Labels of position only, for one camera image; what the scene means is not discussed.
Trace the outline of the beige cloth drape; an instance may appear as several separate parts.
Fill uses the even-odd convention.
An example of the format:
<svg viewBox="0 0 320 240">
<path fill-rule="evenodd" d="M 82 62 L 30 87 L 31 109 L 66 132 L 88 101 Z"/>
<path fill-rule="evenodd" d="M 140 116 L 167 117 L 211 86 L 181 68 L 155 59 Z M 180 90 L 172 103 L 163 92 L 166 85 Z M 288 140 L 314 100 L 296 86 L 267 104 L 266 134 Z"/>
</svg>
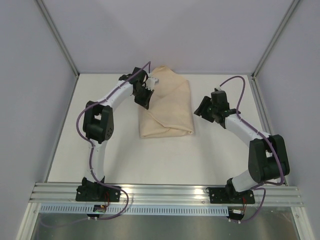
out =
<svg viewBox="0 0 320 240">
<path fill-rule="evenodd" d="M 149 109 L 139 108 L 139 135 L 143 139 L 181 137 L 194 133 L 189 81 L 162 65 L 151 76 L 159 79 Z"/>
</svg>

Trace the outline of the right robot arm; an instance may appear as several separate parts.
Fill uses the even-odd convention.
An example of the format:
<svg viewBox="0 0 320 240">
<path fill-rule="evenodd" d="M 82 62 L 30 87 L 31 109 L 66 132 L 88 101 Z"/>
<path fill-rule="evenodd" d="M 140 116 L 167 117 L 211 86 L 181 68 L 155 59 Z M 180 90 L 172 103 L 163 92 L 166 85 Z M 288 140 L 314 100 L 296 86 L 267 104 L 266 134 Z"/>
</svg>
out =
<svg viewBox="0 0 320 240">
<path fill-rule="evenodd" d="M 248 147 L 248 167 L 240 175 L 228 179 L 224 191 L 228 201 L 238 202 L 244 193 L 269 180 L 280 179 L 290 173 L 290 164 L 284 138 L 259 131 L 241 116 L 241 112 L 230 108 L 227 94 L 215 89 L 211 96 L 204 96 L 195 115 L 235 134 Z"/>
</svg>

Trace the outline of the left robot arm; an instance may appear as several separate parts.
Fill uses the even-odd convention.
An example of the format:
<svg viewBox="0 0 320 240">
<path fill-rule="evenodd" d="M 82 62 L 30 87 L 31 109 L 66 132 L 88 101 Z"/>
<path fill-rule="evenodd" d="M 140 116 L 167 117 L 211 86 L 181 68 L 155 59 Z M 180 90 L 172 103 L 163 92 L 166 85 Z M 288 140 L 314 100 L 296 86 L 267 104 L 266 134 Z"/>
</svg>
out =
<svg viewBox="0 0 320 240">
<path fill-rule="evenodd" d="M 76 190 L 77 202 L 119 201 L 120 187 L 106 184 L 104 173 L 106 146 L 115 130 L 114 111 L 130 96 L 134 97 L 136 104 L 148 109 L 158 83 L 159 79 L 135 67 L 132 73 L 122 75 L 106 96 L 87 102 L 79 114 L 83 125 L 77 132 L 90 144 L 89 163 L 87 173 Z"/>
</svg>

